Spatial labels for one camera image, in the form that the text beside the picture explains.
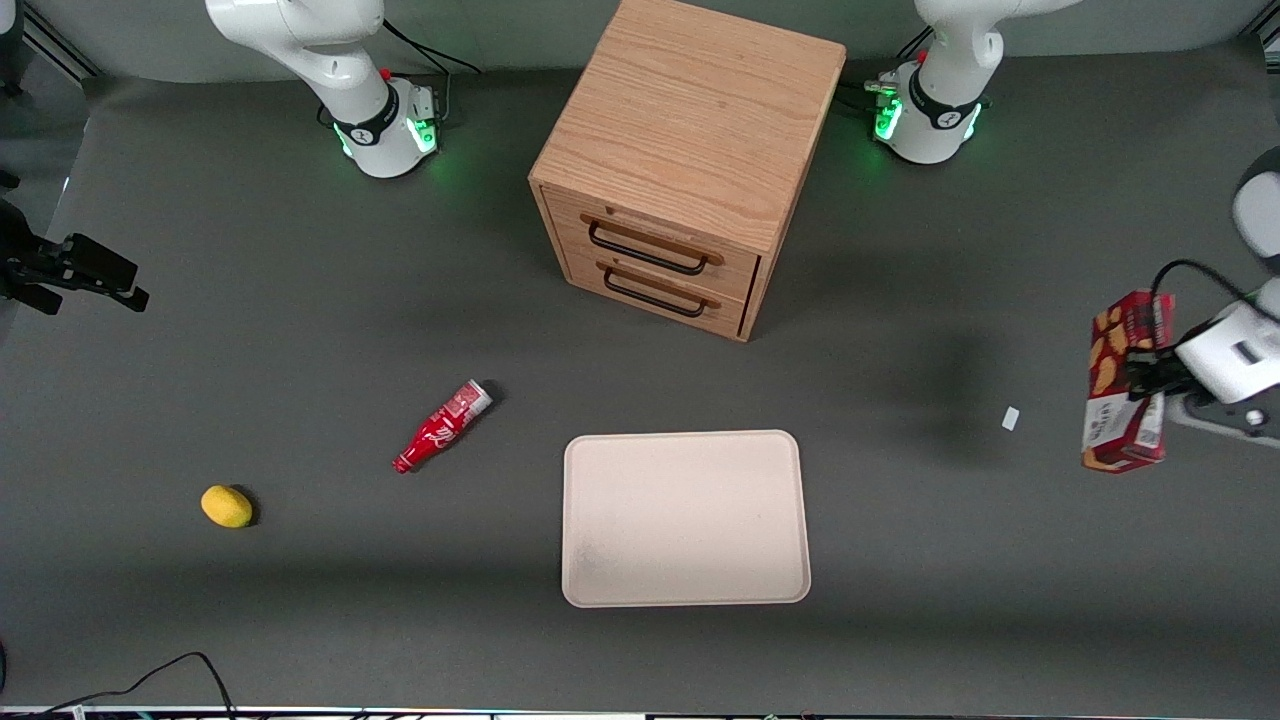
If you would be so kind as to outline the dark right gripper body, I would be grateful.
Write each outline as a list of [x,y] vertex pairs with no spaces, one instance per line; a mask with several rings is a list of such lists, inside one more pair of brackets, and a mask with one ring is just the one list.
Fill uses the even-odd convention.
[[1,200],[1,293],[12,297],[18,284],[42,284],[61,279],[61,242],[37,236],[26,215]]

